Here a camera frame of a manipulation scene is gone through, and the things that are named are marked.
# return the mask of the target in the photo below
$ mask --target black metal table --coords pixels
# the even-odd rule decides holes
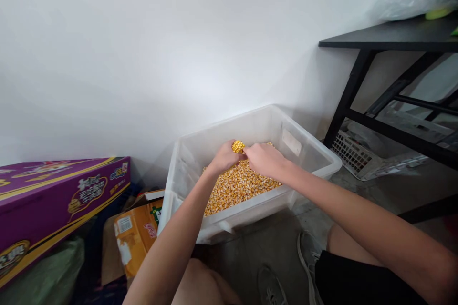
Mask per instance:
[[[457,109],[448,106],[454,100],[453,98],[458,97],[458,92],[440,104],[400,95],[400,92],[407,85],[444,53],[458,53],[458,37],[450,36],[456,27],[458,27],[458,13],[455,12],[438,20],[425,20],[422,16],[409,20],[387,22],[320,41],[318,44],[320,47],[360,49],[324,139],[324,145],[331,148],[344,119],[349,118],[433,160],[458,170],[458,154],[455,152],[374,119],[378,112],[391,100],[432,109],[433,112],[430,114],[429,120],[434,119],[441,112],[458,114]],[[407,69],[365,114],[352,110],[350,106],[374,57],[386,50],[424,51],[425,54]],[[455,213],[458,213],[458,194],[420,206],[399,216],[410,223],[418,223]]]

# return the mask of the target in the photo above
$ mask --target sneaker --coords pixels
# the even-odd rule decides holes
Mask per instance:
[[[265,264],[258,270],[258,290],[262,305],[288,305],[286,294],[275,273]]]
[[[307,274],[310,305],[323,304],[315,283],[315,263],[320,258],[320,254],[323,250],[324,248],[322,245],[310,234],[310,232],[303,230],[299,236],[297,236],[297,254]]]

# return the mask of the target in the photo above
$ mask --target table top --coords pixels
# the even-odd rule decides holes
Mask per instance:
[[[458,27],[458,12],[436,19],[425,16],[389,21],[367,29],[328,38],[318,43],[320,47],[405,50],[429,52],[458,52],[458,37],[450,34]]]

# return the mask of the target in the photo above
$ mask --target dried corn kernels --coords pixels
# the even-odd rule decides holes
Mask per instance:
[[[208,200],[204,216],[225,210],[281,185],[282,183],[253,171],[248,160],[240,161],[219,176]]]

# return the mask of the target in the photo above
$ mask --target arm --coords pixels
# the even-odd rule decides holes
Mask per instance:
[[[244,152],[253,170],[315,203],[428,303],[456,300],[458,259],[443,245],[382,207],[306,172],[274,147],[255,144]]]
[[[204,210],[219,175],[245,155],[224,143],[146,255],[123,305],[170,304],[191,258]]]

